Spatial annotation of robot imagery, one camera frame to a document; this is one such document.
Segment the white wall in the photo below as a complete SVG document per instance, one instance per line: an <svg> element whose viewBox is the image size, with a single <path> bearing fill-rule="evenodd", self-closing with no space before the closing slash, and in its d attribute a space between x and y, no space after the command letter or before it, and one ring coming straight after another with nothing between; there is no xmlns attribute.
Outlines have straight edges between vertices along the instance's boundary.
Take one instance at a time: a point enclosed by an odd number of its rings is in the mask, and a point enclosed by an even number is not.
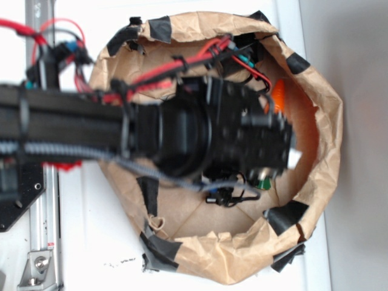
<svg viewBox="0 0 388 291"><path fill-rule="evenodd" d="M338 189L326 210L333 290L387 290L388 2L299 0L307 59L344 100Z"/></svg>

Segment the screw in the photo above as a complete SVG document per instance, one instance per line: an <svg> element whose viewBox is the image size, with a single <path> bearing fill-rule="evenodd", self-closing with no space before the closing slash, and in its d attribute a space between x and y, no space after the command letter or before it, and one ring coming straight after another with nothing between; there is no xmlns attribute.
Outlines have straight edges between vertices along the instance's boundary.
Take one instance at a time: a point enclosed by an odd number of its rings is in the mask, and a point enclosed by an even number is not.
<svg viewBox="0 0 388 291"><path fill-rule="evenodd" d="M28 284L29 284L30 286L38 285L38 284L39 284L39 283L38 283L38 279L37 279L37 278L30 278L30 279L28 279Z"/></svg>
<svg viewBox="0 0 388 291"><path fill-rule="evenodd" d="M15 205L16 205L17 207L19 207L19 208L22 208L22 207L23 207L22 202L20 202L19 200L16 200Z"/></svg>
<svg viewBox="0 0 388 291"><path fill-rule="evenodd" d="M40 270L47 266L48 263L48 259L46 259L44 256L39 256L35 260L35 267Z"/></svg>
<svg viewBox="0 0 388 291"><path fill-rule="evenodd" d="M235 94L235 88L233 87L233 85L231 83L228 83L227 87L226 87L226 92L230 95L230 96L233 96Z"/></svg>

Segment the orange part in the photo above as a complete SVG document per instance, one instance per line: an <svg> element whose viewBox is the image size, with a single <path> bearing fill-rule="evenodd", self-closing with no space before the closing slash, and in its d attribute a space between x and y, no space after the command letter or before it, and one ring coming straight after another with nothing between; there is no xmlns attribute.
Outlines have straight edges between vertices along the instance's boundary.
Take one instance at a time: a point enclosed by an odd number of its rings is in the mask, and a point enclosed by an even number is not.
<svg viewBox="0 0 388 291"><path fill-rule="evenodd" d="M275 108L274 108L275 113L278 113L279 111L284 112L285 95L286 95L286 89L284 86L284 80L279 79L272 90L272 99L273 99L273 103L275 103ZM268 110L269 110L269 105L267 104L264 109L264 112L267 113Z"/></svg>

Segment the metal bolt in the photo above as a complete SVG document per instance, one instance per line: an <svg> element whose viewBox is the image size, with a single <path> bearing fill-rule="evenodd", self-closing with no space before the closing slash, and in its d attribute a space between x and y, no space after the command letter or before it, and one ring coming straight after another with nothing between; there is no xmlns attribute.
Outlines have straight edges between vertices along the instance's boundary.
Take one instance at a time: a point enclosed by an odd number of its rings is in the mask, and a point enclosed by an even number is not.
<svg viewBox="0 0 388 291"><path fill-rule="evenodd" d="M16 205L17 207L19 207L19 208L22 208L22 207L23 207L22 202L20 202L19 200L16 200L15 205Z"/></svg>
<svg viewBox="0 0 388 291"><path fill-rule="evenodd" d="M38 285L38 284L39 284L39 283L38 283L38 279L37 279L37 278L30 278L30 279L28 279L28 284L29 284L30 286Z"/></svg>
<svg viewBox="0 0 388 291"><path fill-rule="evenodd" d="M246 116L248 114L248 108L244 108L241 112L241 116Z"/></svg>
<svg viewBox="0 0 388 291"><path fill-rule="evenodd" d="M43 269L48 264L49 264L49 261L44 256L39 256L35 260L35 267L39 270Z"/></svg>

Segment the white surface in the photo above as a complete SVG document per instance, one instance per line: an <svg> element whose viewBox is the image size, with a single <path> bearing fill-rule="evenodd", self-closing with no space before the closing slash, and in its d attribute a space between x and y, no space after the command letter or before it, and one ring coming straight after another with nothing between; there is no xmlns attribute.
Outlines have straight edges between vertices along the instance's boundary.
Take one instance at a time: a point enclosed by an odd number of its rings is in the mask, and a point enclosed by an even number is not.
<svg viewBox="0 0 388 291"><path fill-rule="evenodd" d="M1 3L0 18L25 23L24 0ZM25 78L25 38L0 27L0 83L19 84Z"/></svg>
<svg viewBox="0 0 388 291"><path fill-rule="evenodd" d="M270 267L232 286L170 272L142 272L143 249L96 162L59 175L65 291L124 290L287 290L329 291L324 220L320 219L306 254L281 273Z"/></svg>
<svg viewBox="0 0 388 291"><path fill-rule="evenodd" d="M337 191L326 210L334 291L387 290L388 2L301 0L307 59L344 100Z"/></svg>

